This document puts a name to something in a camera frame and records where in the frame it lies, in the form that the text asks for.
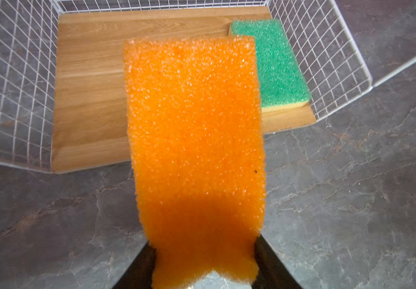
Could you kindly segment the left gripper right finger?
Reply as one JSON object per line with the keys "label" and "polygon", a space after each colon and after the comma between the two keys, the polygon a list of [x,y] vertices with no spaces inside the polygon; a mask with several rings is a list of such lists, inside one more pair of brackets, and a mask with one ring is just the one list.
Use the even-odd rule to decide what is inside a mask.
{"label": "left gripper right finger", "polygon": [[302,289],[262,235],[255,242],[254,258],[259,271],[253,289]]}

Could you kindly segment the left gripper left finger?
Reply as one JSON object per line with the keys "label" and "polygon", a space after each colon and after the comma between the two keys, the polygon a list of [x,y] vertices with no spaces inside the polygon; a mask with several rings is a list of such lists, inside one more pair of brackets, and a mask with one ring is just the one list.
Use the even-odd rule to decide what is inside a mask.
{"label": "left gripper left finger", "polygon": [[146,242],[113,289],[151,289],[156,250]]}

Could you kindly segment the orange sponge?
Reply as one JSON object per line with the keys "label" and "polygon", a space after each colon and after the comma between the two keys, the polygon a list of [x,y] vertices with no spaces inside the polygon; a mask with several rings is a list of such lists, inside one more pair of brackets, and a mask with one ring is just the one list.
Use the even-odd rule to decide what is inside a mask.
{"label": "orange sponge", "polygon": [[266,197],[255,40],[132,39],[123,57],[152,287],[184,289],[211,272],[253,283]]}

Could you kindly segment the light green sponge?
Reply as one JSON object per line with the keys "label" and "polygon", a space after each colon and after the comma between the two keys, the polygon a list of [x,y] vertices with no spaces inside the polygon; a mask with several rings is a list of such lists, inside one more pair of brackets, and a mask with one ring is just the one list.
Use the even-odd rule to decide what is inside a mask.
{"label": "light green sponge", "polygon": [[235,20],[229,34],[255,39],[263,112],[303,107],[310,102],[307,82],[279,20]]}

